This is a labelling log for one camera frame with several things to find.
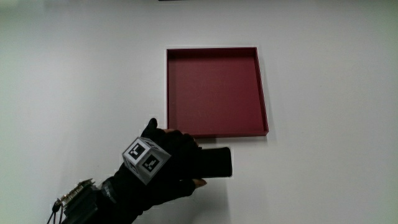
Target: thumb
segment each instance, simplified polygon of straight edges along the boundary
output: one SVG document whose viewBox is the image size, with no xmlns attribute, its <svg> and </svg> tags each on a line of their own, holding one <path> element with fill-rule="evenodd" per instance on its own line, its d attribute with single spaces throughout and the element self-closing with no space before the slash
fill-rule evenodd
<svg viewBox="0 0 398 224">
<path fill-rule="evenodd" d="M 157 128 L 156 118 L 150 119 L 146 129 L 150 130 L 150 129 L 156 129 L 156 128 Z"/>
<path fill-rule="evenodd" d="M 157 121 L 155 118 L 152 118 L 149 122 L 146 128 L 143 130 L 141 133 L 141 137 L 144 138 L 150 138 L 153 141 L 158 139 L 162 134 L 164 134 L 164 131 L 161 129 L 157 129 Z"/>
</svg>

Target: finger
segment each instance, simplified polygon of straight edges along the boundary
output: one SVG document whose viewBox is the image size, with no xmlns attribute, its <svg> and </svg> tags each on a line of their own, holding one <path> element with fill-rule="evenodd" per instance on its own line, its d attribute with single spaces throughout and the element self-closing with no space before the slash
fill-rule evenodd
<svg viewBox="0 0 398 224">
<path fill-rule="evenodd" d="M 203 187 L 204 185 L 207 184 L 207 182 L 203 179 L 192 179 L 193 183 L 195 183 L 195 189 L 198 189 L 199 187 Z"/>
<path fill-rule="evenodd" d="M 156 120 L 156 118 L 150 119 L 146 128 L 147 129 L 156 129 L 157 128 L 157 120 Z"/>
<path fill-rule="evenodd" d="M 174 129 L 164 129 L 164 132 L 166 132 L 166 134 L 167 133 L 170 133 L 170 132 L 172 132 L 172 131 L 175 131 Z"/>
</svg>

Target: tray rim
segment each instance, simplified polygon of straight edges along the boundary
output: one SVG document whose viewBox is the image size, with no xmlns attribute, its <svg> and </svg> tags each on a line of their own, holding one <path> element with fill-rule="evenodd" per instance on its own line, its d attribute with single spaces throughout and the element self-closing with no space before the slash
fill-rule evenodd
<svg viewBox="0 0 398 224">
<path fill-rule="evenodd" d="M 255 70 L 257 89 L 260 98 L 261 116 L 262 116 L 262 131 L 252 131 L 244 133 L 210 133 L 210 134 L 192 134 L 193 137 L 198 139 L 205 138 L 236 138 L 236 137 L 254 137 L 254 136 L 267 136 L 269 132 L 266 102 L 264 98 L 264 89 L 262 87 L 261 68 L 258 54 L 257 45 L 168 45 L 166 46 L 165 53 L 165 126 L 170 128 L 169 119 L 169 52 L 171 50 L 217 50 L 217 49 L 253 49 L 255 59 Z"/>
</svg>

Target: white cube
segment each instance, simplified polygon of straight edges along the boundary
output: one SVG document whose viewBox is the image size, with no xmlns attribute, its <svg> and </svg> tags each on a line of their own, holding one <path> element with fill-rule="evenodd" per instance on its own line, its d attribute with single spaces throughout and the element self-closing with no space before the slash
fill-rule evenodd
<svg viewBox="0 0 398 224">
<path fill-rule="evenodd" d="M 148 184 L 171 157 L 148 138 L 138 137 L 122 154 L 124 165 L 144 184 Z"/>
</svg>

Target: hand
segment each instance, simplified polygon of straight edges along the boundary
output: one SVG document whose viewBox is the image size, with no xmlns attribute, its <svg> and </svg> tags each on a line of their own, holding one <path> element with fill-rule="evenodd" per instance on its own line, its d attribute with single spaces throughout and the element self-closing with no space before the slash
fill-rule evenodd
<svg viewBox="0 0 398 224">
<path fill-rule="evenodd" d="M 201 147 L 189 134 L 178 130 L 157 128 L 156 119 L 152 118 L 141 137 L 153 140 L 172 157 L 154 177 L 155 179 L 200 179 L 196 163 Z"/>
<path fill-rule="evenodd" d="M 191 135 L 174 129 L 159 129 L 156 119 L 152 118 L 141 137 L 151 139 L 172 156 L 147 186 L 154 205 L 189 196 L 207 184 L 203 179 L 186 178 L 192 176 L 193 157 L 201 150 Z"/>
</svg>

